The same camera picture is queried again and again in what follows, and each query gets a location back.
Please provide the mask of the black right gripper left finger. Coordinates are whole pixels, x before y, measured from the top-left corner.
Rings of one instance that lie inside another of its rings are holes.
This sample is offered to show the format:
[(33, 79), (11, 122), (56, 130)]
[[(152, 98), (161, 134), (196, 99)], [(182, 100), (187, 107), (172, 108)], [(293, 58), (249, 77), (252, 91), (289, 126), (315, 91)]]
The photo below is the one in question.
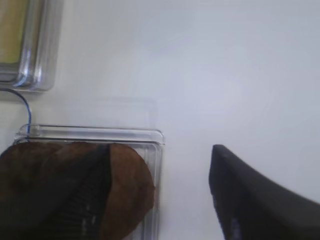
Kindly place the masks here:
[(97, 240), (112, 185), (99, 145), (44, 185), (0, 204), (2, 240)]

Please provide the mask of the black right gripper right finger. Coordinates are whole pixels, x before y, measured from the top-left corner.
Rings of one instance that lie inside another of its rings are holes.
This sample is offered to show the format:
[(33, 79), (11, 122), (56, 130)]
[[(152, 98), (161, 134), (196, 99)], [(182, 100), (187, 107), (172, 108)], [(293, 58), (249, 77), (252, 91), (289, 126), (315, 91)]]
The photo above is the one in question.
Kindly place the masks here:
[(208, 184), (226, 240), (318, 240), (320, 205), (277, 184), (221, 144)]

